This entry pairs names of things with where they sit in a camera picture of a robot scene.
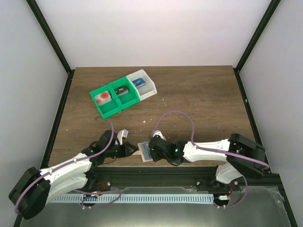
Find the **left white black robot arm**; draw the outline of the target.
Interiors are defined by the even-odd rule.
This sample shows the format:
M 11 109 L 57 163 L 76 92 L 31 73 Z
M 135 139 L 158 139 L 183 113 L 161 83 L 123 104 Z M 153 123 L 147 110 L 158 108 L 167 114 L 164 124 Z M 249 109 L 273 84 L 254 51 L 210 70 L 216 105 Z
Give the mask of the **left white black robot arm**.
M 63 163 L 40 170 L 35 167 L 26 170 L 8 195 L 16 212 L 24 219 L 31 219 L 49 202 L 67 192 L 93 191 L 97 185 L 96 167 L 106 158 L 125 158 L 138 150 L 130 142 L 123 141 L 126 137 L 126 130 L 118 133 L 107 130 L 99 140 Z

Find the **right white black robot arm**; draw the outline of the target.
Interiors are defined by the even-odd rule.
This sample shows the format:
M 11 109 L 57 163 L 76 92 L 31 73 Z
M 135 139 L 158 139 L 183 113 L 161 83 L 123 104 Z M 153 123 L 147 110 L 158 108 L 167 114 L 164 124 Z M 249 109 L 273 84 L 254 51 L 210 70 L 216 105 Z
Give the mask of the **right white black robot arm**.
M 173 166 L 197 161 L 219 161 L 215 175 L 211 177 L 211 187 L 217 191 L 239 177 L 260 179 L 269 164 L 265 162 L 265 148 L 237 133 L 228 139 L 194 143 L 165 140 L 160 131 L 156 131 L 148 143 L 153 161 L 165 159 Z

